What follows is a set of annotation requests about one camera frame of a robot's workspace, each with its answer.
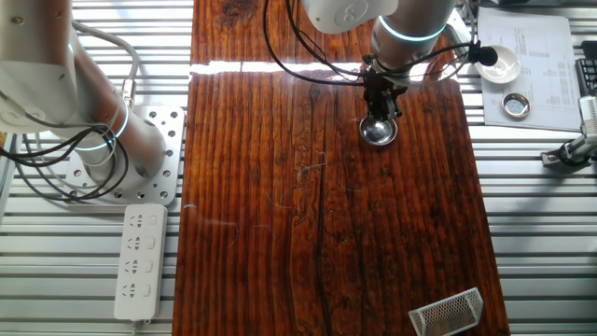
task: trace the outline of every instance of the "white bowl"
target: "white bowl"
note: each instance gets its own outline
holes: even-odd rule
[[[497,52],[497,63],[494,66],[484,66],[475,63],[481,76],[495,84],[506,84],[521,74],[521,59],[514,51],[504,46],[492,46]]]

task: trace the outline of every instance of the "white power strip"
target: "white power strip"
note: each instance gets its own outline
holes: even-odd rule
[[[167,216],[159,204],[126,208],[114,302],[117,319],[149,320],[160,312]]]

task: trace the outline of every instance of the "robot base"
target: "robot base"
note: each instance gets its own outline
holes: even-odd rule
[[[164,206],[176,197],[178,167],[185,127],[185,112],[180,107],[136,106],[135,114],[153,123],[166,142],[166,156],[158,172],[135,189],[115,189],[110,194],[96,200],[86,201],[94,205],[157,203]],[[78,186],[96,185],[87,174],[82,160],[76,153],[68,163],[66,181]]]

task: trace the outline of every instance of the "white mesh basket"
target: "white mesh basket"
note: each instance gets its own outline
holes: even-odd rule
[[[475,327],[483,311],[476,288],[409,312],[419,336],[450,336]]]

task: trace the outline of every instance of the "wooden table surface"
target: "wooden table surface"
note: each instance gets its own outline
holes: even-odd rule
[[[415,335],[408,311],[472,287],[466,334],[508,335],[458,84],[410,89],[370,147],[361,88],[273,71],[262,6],[195,2],[173,335]],[[370,53],[370,25],[322,35],[295,11],[330,60]],[[314,62],[283,1],[269,21],[284,62]]]

